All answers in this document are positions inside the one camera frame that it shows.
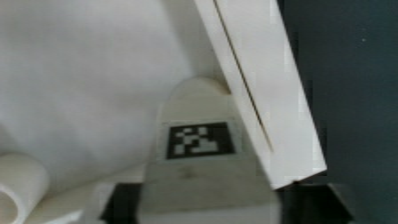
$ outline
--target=black surface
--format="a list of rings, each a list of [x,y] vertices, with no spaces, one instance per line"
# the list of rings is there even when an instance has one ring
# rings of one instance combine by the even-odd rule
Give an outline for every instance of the black surface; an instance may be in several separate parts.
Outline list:
[[[195,137],[197,139],[191,140],[190,144],[184,144],[184,138]],[[204,141],[215,142],[216,144],[216,151],[202,151],[193,152],[193,148],[200,148],[199,139]],[[183,153],[177,154],[175,146],[183,146]],[[231,132],[227,128],[227,123],[209,123],[199,125],[186,125],[179,127],[170,127],[170,134],[168,134],[168,144],[167,144],[167,159],[183,159],[183,158],[195,158],[202,156],[216,156],[234,153],[232,141],[231,141]]]
[[[327,157],[369,222],[398,223],[398,1],[284,0],[286,30]]]
[[[279,190],[282,224],[348,224],[353,220],[346,205],[328,185],[291,184]]]
[[[99,219],[106,224],[138,224],[136,207],[142,184],[117,184]]]

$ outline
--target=dark background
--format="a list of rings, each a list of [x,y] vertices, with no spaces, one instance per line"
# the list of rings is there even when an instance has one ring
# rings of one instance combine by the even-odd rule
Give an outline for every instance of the dark background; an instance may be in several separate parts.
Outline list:
[[[369,222],[398,223],[398,1],[279,0],[325,150]]]

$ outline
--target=qr-like code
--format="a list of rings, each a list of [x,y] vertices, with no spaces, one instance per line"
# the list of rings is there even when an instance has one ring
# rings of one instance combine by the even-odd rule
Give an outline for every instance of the qr-like code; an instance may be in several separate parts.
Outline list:
[[[167,159],[234,153],[227,123],[170,127]]]

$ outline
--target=black strip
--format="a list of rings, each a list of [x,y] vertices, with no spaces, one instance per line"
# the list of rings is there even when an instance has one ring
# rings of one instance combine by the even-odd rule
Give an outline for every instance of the black strip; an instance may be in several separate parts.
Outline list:
[[[136,208],[142,184],[117,184],[99,219],[106,224],[138,224]]]

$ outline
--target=white cylinder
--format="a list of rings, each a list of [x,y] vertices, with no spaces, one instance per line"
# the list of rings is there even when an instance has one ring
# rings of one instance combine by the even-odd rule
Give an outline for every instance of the white cylinder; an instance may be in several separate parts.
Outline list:
[[[46,194],[49,177],[40,163],[21,154],[0,157],[0,223],[21,224]]]

